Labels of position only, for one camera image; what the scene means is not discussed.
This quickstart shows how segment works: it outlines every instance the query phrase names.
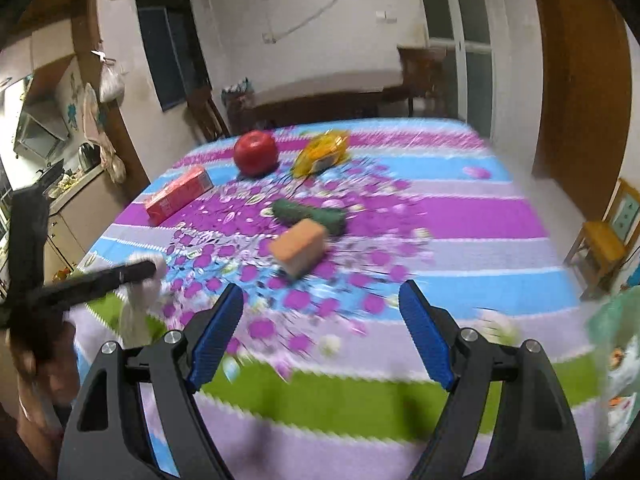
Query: wooden table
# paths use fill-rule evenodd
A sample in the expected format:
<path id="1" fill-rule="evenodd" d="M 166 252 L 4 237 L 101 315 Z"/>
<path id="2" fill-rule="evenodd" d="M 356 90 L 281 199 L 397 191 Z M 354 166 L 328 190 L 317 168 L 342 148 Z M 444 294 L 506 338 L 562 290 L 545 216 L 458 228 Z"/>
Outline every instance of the wooden table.
<path id="1" fill-rule="evenodd" d="M 384 103 L 407 100 L 411 89 L 398 70 L 342 72 L 258 92 L 227 108 L 235 135 L 255 128 L 378 117 Z"/>

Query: blue gripper pad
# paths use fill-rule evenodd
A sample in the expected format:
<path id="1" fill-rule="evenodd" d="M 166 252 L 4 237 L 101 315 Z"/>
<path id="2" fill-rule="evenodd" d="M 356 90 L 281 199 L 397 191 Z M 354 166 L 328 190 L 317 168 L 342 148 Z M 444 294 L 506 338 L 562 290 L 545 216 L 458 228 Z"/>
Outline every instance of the blue gripper pad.
<path id="1" fill-rule="evenodd" d="M 242 289 L 237 285 L 227 285 L 212 307 L 212 310 L 215 310 L 213 317 L 191 351 L 191 372 L 187 377 L 187 384 L 193 388 L 192 391 L 198 391 L 203 384 L 213 379 L 226 346 L 238 326 L 243 306 Z M 196 321 L 197 316 L 207 313 L 208 311 L 198 312 L 189 325 Z"/>
<path id="2" fill-rule="evenodd" d="M 412 289 L 410 282 L 404 282 L 398 293 L 400 314 L 429 377 L 450 391 L 455 377 L 451 371 L 449 345 L 431 319 L 420 296 Z"/>

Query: green stripe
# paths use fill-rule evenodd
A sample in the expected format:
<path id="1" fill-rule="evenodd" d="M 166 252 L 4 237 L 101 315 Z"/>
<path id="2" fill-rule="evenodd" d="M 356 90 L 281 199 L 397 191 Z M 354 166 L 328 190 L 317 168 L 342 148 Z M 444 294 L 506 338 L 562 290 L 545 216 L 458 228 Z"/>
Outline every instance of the green stripe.
<path id="1" fill-rule="evenodd" d="M 91 309 L 115 330 L 122 302 L 113 294 Z M 166 330 L 148 318 L 155 337 Z M 554 365 L 569 404 L 577 406 L 598 395 L 591 354 Z M 249 362 L 230 383 L 222 370 L 202 391 L 237 408 L 283 424 L 325 433 L 366 438 L 423 440 L 435 427 L 447 394 L 436 383 L 366 381 L 294 371 L 284 382 L 268 364 Z M 490 433 L 500 400 L 493 383 L 480 425 Z"/>

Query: colorful bedspread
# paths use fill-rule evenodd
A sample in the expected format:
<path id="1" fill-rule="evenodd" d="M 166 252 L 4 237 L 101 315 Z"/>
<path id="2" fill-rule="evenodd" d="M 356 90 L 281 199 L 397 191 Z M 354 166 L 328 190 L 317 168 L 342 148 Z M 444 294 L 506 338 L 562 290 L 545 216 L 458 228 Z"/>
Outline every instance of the colorful bedspread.
<path id="1" fill-rule="evenodd" d="M 351 160 L 316 178 L 289 168 L 310 134 L 351 131 Z M 406 478 L 446 394 L 428 377 L 398 311 L 407 278 L 460 326 L 492 340 L 538 339 L 555 363 L 584 448 L 594 454 L 596 378 L 575 291 L 528 201 L 481 139 L 456 121 L 363 120 L 275 133 L 281 165 L 241 180 L 234 139 L 200 147 L 153 182 L 82 262 L 166 255 L 173 301 L 150 312 L 156 334 L 181 328 L 229 283 L 244 314 L 214 380 L 196 394 L 209 432 L 239 480 Z M 192 164 L 214 190 L 160 227 L 143 200 Z M 347 234 L 291 285 L 268 253 L 284 228 L 280 197 L 348 208 Z M 122 293 L 77 309 L 84 372 L 114 338 Z M 152 392 L 145 410 L 156 454 L 172 470 Z M 498 407 L 491 389 L 467 471 L 484 460 Z"/>

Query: window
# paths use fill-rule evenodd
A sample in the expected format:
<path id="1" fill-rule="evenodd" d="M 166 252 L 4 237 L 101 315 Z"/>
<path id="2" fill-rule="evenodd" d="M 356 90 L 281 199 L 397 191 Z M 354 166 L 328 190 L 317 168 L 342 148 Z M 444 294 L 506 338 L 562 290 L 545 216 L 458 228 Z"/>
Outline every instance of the window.
<path id="1" fill-rule="evenodd" d="M 136 0 L 146 60 L 162 107 L 210 86 L 190 0 Z"/>

